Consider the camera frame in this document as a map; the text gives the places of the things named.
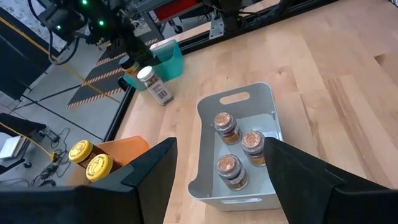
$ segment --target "wooden tabletop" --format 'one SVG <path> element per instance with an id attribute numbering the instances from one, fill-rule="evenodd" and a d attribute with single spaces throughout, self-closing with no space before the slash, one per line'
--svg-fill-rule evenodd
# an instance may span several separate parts
<path id="1" fill-rule="evenodd" d="M 162 107 L 136 94 L 118 138 L 178 141 L 165 223 L 287 223 L 281 209 L 219 212 L 196 201 L 197 102 L 254 82 L 271 85 L 286 143 L 386 187 L 398 187 L 398 8 L 339 1 L 185 56 Z"/>

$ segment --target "gold lid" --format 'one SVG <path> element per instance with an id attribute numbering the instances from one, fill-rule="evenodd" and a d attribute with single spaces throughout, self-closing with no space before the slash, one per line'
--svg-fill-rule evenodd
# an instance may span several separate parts
<path id="1" fill-rule="evenodd" d="M 227 112 L 219 113 L 214 118 L 214 125 L 219 128 L 226 128 L 232 120 L 232 116 Z"/>
<path id="2" fill-rule="evenodd" d="M 261 133 L 258 131 L 250 131 L 243 136 L 242 145 L 252 149 L 258 147 L 261 143 Z"/>
<path id="3" fill-rule="evenodd" d="M 81 140 L 76 143 L 69 151 L 69 159 L 72 162 L 79 163 L 84 161 L 93 150 L 93 145 L 88 140 Z"/>
<path id="4" fill-rule="evenodd" d="M 86 177 L 94 182 L 106 177 L 112 169 L 113 159 L 107 154 L 99 154 L 90 161 L 86 169 Z"/>
<path id="5" fill-rule="evenodd" d="M 218 159 L 217 170 L 227 174 L 235 169 L 236 163 L 236 159 L 231 154 L 223 155 Z"/>

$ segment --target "spice jar lid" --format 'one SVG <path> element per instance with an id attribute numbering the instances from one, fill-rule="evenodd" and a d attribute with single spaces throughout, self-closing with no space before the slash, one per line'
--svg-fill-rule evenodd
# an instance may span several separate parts
<path id="1" fill-rule="evenodd" d="M 79 163 L 87 158 L 93 150 L 93 144 L 88 140 L 81 140 L 76 143 L 69 151 L 69 159 Z"/>
<path id="2" fill-rule="evenodd" d="M 232 115 L 227 112 L 221 112 L 214 118 L 215 128 L 218 130 L 226 129 L 231 125 L 232 120 Z"/>
<path id="3" fill-rule="evenodd" d="M 154 75 L 154 68 L 152 68 L 152 66 L 146 66 L 138 72 L 137 78 L 142 82 L 146 82 L 150 80 Z"/>
<path id="4" fill-rule="evenodd" d="M 125 70 L 132 68 L 135 71 L 139 68 L 139 63 L 130 58 L 128 55 L 120 59 L 119 65 Z"/>
<path id="5" fill-rule="evenodd" d="M 262 140 L 262 134 L 259 131 L 250 131 L 243 136 L 242 145 L 247 149 L 259 147 Z"/>
<path id="6" fill-rule="evenodd" d="M 119 60 L 119 65 L 120 67 L 122 67 L 123 69 L 128 69 L 130 68 L 132 65 L 134 65 L 135 61 L 130 58 L 130 56 L 126 55 L 123 58 L 121 58 Z"/>
<path id="7" fill-rule="evenodd" d="M 99 154 L 90 161 L 86 169 L 86 177 L 94 182 L 106 177 L 112 169 L 113 159 L 107 154 Z"/>
<path id="8" fill-rule="evenodd" d="M 221 156 L 217 161 L 217 172 L 223 175 L 229 175 L 233 173 L 238 166 L 238 160 L 232 154 Z"/>

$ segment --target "black metal frame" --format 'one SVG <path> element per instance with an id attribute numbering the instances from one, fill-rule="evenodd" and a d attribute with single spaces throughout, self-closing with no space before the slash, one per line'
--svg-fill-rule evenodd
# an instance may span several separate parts
<path id="1" fill-rule="evenodd" d="M 245 17 L 247 24 L 236 31 L 226 33 L 224 36 L 212 40 L 209 39 L 210 31 L 206 31 L 189 39 L 183 40 L 179 42 L 178 45 L 182 51 L 182 54 L 186 55 L 196 50 L 220 43 L 224 40 L 232 39 L 239 35 L 260 29 L 262 27 L 337 1 L 338 0 L 308 0 L 305 2 L 298 2 L 297 0 L 280 0 L 280 3 L 275 6 L 263 9 L 255 14 Z M 118 111 L 116 112 L 111 126 L 106 133 L 104 141 L 112 141 L 116 137 L 116 133 L 119 130 L 134 92 L 135 89 L 133 87 L 129 87 L 122 103 L 119 106 Z"/>

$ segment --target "white jar lid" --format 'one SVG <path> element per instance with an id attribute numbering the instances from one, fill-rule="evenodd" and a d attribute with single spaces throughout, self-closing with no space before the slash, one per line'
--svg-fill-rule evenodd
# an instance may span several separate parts
<path id="1" fill-rule="evenodd" d="M 142 82 L 146 82 L 150 80 L 150 78 L 152 78 L 154 75 L 154 68 L 152 68 L 152 66 L 146 66 L 138 72 L 137 78 Z"/>

